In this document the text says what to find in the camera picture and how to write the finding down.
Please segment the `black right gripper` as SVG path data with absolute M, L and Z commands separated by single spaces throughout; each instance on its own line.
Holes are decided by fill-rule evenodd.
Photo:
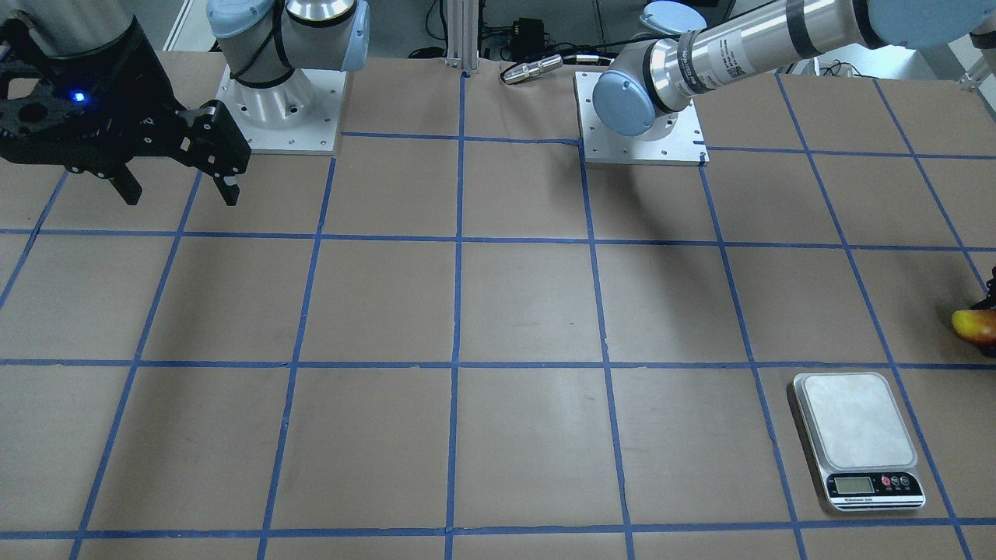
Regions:
M 170 157 L 216 174 L 224 205 L 237 205 L 231 175 L 247 169 L 249 143 L 220 100 L 196 109 L 179 102 L 138 20 L 103 47 L 67 58 L 45 54 L 31 33 L 22 19 L 2 24 L 4 159 L 110 175 L 122 201 L 136 206 L 142 185 L 117 171 L 136 156 Z

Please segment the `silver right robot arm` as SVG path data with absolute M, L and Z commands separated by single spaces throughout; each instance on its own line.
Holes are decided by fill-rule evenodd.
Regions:
M 3 159 L 96 175 L 136 205 L 142 187 L 128 163 L 168 157 L 210 175 L 234 206 L 251 153 L 236 116 L 302 124 L 317 102 L 306 71 L 363 67 L 369 4 L 210 1 L 206 14 L 233 99 L 186 107 L 124 2 L 4 1 Z

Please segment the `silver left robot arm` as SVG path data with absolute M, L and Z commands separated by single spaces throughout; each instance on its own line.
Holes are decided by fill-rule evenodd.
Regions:
M 774 1 L 715 27 L 625 46 L 591 102 L 609 130 L 638 137 L 694 96 L 795 61 L 850 44 L 935 47 L 993 18 L 992 1 Z

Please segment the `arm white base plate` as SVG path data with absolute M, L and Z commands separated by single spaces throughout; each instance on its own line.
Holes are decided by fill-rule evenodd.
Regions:
M 597 81 L 594 73 L 575 74 L 577 116 L 587 163 L 704 166 L 710 162 L 695 103 L 679 113 L 659 117 L 640 137 L 625 137 L 609 130 L 595 113 Z
M 231 111 L 253 155 L 333 156 L 349 73 L 296 68 L 285 82 L 250 88 L 224 68 L 217 99 Z

